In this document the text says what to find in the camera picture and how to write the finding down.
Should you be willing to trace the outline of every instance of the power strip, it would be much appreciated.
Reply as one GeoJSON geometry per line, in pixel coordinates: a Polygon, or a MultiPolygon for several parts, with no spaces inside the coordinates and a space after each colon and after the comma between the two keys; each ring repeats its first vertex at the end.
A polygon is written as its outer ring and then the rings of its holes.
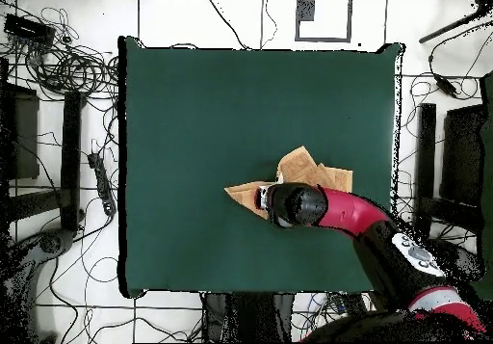
{"type": "Polygon", "coordinates": [[[113,193],[104,168],[103,159],[97,153],[91,153],[88,155],[89,167],[91,167],[96,174],[97,181],[97,194],[103,202],[104,213],[108,217],[113,217],[117,212],[117,206],[113,199],[113,193]]]}

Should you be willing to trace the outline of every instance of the green table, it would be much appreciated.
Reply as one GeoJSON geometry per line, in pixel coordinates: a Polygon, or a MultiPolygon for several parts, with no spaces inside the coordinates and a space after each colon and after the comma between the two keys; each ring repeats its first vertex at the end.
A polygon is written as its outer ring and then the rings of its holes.
{"type": "Polygon", "coordinates": [[[400,45],[235,51],[142,48],[127,38],[119,48],[125,287],[372,289],[349,238],[275,228],[223,188],[272,180],[279,159],[306,146],[316,162],[353,170],[355,193],[389,207],[400,45]]]}

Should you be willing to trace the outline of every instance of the cardboard piece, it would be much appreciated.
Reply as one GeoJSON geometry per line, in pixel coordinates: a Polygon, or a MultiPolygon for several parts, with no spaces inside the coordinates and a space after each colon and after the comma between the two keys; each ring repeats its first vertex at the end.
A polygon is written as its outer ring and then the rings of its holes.
{"type": "MultiPolygon", "coordinates": [[[[326,167],[322,163],[317,165],[304,146],[291,151],[281,158],[277,165],[275,176],[279,177],[281,175],[283,182],[304,182],[313,186],[320,185],[346,193],[352,191],[352,171],[326,167]]],[[[254,181],[224,188],[224,190],[242,206],[267,220],[267,212],[255,207],[255,193],[260,186],[270,184],[273,184],[273,182],[254,181]]]]}

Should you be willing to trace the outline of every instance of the electronic device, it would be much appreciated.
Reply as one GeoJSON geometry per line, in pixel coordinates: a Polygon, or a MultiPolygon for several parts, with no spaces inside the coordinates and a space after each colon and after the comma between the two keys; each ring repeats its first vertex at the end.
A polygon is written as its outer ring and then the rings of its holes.
{"type": "Polygon", "coordinates": [[[7,14],[4,31],[15,40],[32,43],[44,48],[49,48],[53,45],[56,33],[55,29],[50,26],[12,15],[11,13],[7,14]]]}
{"type": "Polygon", "coordinates": [[[89,167],[91,167],[96,174],[97,194],[103,202],[104,213],[108,217],[113,217],[117,212],[117,207],[115,205],[115,200],[113,199],[110,180],[106,174],[103,159],[98,153],[92,153],[88,155],[88,161],[89,167]]]}

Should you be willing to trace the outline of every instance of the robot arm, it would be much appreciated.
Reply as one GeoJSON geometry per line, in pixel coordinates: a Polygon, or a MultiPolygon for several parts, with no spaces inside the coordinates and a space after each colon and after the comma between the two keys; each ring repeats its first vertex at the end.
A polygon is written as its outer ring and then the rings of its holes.
{"type": "Polygon", "coordinates": [[[447,312],[484,331],[433,255],[369,200],[302,183],[274,184],[262,189],[259,198],[275,225],[327,227],[347,234],[387,309],[447,312]]]}

